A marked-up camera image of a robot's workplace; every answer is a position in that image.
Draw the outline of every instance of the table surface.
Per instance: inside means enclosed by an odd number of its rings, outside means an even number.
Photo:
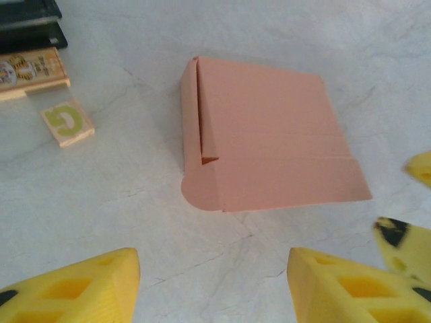
[[[291,247],[383,268],[377,217],[431,227],[431,191],[402,170],[431,147],[431,2],[263,2],[57,1],[72,87],[0,103],[0,286],[132,246],[134,322],[295,322]],[[189,205],[179,79],[195,55],[319,74],[374,199]],[[96,134],[60,149],[38,113],[72,97]]]

